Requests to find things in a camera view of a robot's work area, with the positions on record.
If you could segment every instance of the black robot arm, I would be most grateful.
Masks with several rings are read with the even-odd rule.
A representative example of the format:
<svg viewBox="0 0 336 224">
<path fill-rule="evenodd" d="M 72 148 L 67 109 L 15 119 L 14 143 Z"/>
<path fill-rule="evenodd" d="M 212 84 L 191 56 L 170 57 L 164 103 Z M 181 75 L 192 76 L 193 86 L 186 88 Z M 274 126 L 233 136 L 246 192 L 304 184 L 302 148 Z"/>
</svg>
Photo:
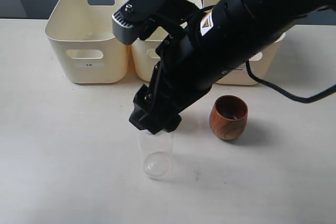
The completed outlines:
<svg viewBox="0 0 336 224">
<path fill-rule="evenodd" d="M 161 61 L 149 86 L 143 85 L 134 97 L 130 122 L 152 134 L 174 131 L 179 113 L 213 83 L 298 19 L 328 8 L 335 10 L 336 0 L 220 0 L 209 13 L 187 0 L 129 0 L 113 15 L 113 33 L 122 43 L 145 40 L 159 26 L 169 33 L 156 49 Z"/>
</svg>

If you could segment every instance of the white table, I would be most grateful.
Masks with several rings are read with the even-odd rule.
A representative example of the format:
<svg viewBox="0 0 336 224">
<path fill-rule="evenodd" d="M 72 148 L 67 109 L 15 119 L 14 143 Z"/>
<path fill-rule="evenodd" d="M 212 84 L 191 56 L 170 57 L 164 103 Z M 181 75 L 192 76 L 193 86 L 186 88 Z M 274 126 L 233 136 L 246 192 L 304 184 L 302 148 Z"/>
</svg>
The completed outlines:
<svg viewBox="0 0 336 224">
<path fill-rule="evenodd" d="M 304 105 L 263 87 L 214 86 L 182 113 L 175 167 L 140 169 L 128 122 L 141 81 L 77 85 L 45 20 L 0 20 L 0 223 L 335 223 L 336 95 Z M 268 80 L 298 95 L 336 83 L 336 27 L 288 32 Z M 249 106 L 235 145 L 208 116 L 219 96 Z"/>
</svg>

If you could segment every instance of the brown wooden cup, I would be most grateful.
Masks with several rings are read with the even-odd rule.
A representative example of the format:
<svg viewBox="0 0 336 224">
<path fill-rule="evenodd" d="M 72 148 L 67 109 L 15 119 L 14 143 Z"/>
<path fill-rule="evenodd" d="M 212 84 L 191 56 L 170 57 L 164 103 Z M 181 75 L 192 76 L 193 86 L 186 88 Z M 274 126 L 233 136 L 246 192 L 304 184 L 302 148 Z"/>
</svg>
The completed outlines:
<svg viewBox="0 0 336 224">
<path fill-rule="evenodd" d="M 211 110 L 210 128 L 222 140 L 235 140 L 245 129 L 247 112 L 247 105 L 241 98 L 234 95 L 219 97 Z"/>
</svg>

